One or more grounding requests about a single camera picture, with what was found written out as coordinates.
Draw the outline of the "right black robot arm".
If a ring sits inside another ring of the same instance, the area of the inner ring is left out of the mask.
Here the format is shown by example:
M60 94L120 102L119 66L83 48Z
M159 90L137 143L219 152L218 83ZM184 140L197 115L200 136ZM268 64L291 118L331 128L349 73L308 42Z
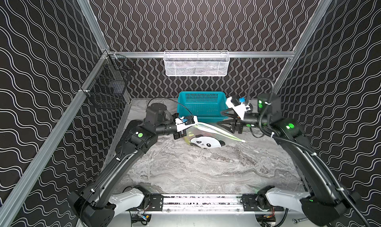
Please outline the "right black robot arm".
M281 99L273 93L258 96L256 106L247 98L229 97L227 109L221 114L228 120L220 121L231 133L242 133L244 127L259 128L263 135L271 137L291 157L296 168L311 186L308 192L287 192L268 186L261 190L265 205L282 206L303 213L317 226L326 226L356 207L360 196L345 188L328 166L311 148L302 127L291 118L285 118L281 110Z

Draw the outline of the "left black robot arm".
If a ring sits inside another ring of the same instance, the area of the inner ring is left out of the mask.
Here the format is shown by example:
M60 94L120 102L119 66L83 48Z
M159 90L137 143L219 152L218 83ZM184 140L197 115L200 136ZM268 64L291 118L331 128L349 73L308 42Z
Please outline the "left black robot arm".
M87 227L106 227L117 215L117 204L110 202L112 191L127 171L157 142L158 137L175 139L196 125L195 115L171 114L162 103L146 108L144 120L132 120L116 146L116 155L99 176L81 190L70 193L67 200L74 214Z

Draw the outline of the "clear zip-top bag green seal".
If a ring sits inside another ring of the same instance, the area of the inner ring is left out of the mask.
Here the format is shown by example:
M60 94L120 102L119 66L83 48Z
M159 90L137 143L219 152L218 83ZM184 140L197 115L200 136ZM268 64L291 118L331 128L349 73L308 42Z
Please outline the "clear zip-top bag green seal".
M207 123L198 123L186 130L185 142L202 149L222 148L238 143L246 143L232 133Z

